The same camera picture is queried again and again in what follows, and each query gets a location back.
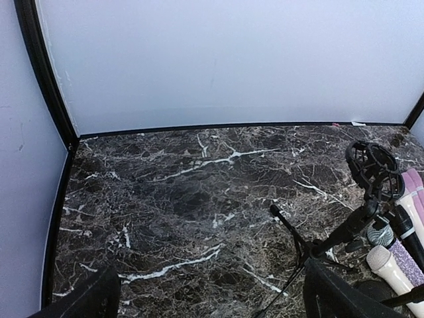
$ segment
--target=white wall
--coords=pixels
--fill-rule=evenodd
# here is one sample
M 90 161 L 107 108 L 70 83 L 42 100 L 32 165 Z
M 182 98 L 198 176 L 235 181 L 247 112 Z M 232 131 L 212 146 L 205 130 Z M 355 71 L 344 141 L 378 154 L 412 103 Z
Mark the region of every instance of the white wall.
M 38 0 L 80 134 L 402 123 L 424 88 L 419 0 Z
M 413 133 L 418 141 L 424 146 L 424 114 L 421 114 L 415 124 L 412 126 L 411 133 Z
M 13 0 L 0 9 L 0 317 L 40 309 L 44 249 L 66 150 L 38 88 Z

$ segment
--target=black marble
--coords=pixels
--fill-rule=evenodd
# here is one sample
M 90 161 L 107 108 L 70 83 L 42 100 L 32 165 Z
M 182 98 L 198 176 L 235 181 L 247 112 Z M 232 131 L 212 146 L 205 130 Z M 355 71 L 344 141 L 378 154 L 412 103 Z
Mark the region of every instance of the black marble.
M 382 144 L 402 170 L 424 150 L 401 127 L 247 127 L 83 140 L 60 224 L 55 299 L 112 264 L 119 317 L 250 317 L 295 266 L 277 203 L 307 239 L 325 239 L 362 204 L 345 162 L 350 141 Z M 374 278 L 370 247 L 333 251 Z M 301 277 L 267 317 L 305 317 Z

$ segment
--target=black frame edge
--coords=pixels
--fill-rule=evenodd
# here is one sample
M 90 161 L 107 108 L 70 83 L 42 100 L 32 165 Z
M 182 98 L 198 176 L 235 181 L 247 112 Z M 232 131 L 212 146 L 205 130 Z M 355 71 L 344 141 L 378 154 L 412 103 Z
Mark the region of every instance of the black frame edge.
M 421 95 L 421 97 L 418 99 L 417 104 L 412 109 L 412 111 L 409 113 L 407 119 L 403 123 L 406 128 L 409 130 L 412 128 L 413 124 L 417 121 L 418 117 L 421 115 L 421 113 L 424 110 L 424 93 Z
M 26 51 L 47 108 L 66 148 L 74 152 L 78 145 L 78 136 L 66 111 L 50 64 L 35 0 L 15 0 L 15 9 Z
M 119 136 L 122 134 L 141 134 L 141 133 L 158 133 L 162 131 L 187 131 L 195 129 L 219 129 L 219 128 L 233 128 L 233 127 L 278 127 L 278 126 L 331 126 L 333 123 L 330 121 L 302 121 L 302 122 L 286 122 L 286 123 L 239 123 L 239 124 L 213 124 L 213 125 L 192 125 L 192 126 L 176 126 L 176 127 L 161 127 L 161 128 L 148 128 L 148 129 L 130 129 L 127 131 L 111 131 L 111 132 L 99 132 L 93 134 L 83 134 L 80 136 L 81 139 L 97 138 L 97 137 L 108 137 L 108 136 Z M 351 122 L 340 122 L 339 125 L 350 125 Z M 404 126 L 404 124 L 398 123 L 364 123 L 368 126 Z
M 58 191 L 56 192 L 56 199 L 54 201 L 52 216 L 48 229 L 46 250 L 44 252 L 44 267 L 42 273 L 41 308 L 45 308 L 52 303 L 54 261 L 56 258 L 56 246 L 58 243 L 60 219 L 62 217 L 66 189 L 68 188 L 68 182 L 71 175 L 73 163 L 74 154 L 69 152 L 65 160 L 62 175 L 60 176 Z

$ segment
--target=silver microphone head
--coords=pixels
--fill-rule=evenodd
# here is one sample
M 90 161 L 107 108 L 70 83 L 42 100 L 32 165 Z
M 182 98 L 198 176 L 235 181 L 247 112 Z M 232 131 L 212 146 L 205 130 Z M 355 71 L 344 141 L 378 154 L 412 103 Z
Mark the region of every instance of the silver microphone head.
M 389 225 L 386 225 L 381 230 L 376 230 L 372 225 L 366 230 L 366 237 L 371 245 L 388 246 L 394 239 L 393 230 Z
M 366 256 L 366 262 L 373 272 L 380 270 L 389 261 L 391 252 L 384 246 L 375 246 Z

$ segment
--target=pink microphone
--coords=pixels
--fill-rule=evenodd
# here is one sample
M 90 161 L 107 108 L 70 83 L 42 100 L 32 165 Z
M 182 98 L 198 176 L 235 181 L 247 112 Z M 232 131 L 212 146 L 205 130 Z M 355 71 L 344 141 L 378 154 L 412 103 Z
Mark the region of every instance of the pink microphone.
M 424 206 L 424 186 L 423 186 L 423 180 L 418 174 L 418 171 L 415 170 L 415 168 L 411 168 L 407 171 L 409 176 L 412 178 L 413 183 L 415 185 L 415 190 L 418 193 L 419 200 L 421 201 L 421 204 Z
M 409 175 L 409 172 L 404 172 L 402 174 L 402 178 L 405 182 L 405 188 L 408 190 L 408 192 L 410 193 L 410 196 L 413 200 L 413 204 L 415 206 L 415 209 L 418 212 L 418 216 L 421 220 L 421 223 L 424 224 L 424 207 L 423 204 L 421 202 L 421 200 L 419 199 L 419 196 L 417 194 L 417 189 L 415 187 L 415 182 L 413 181 L 412 177 Z

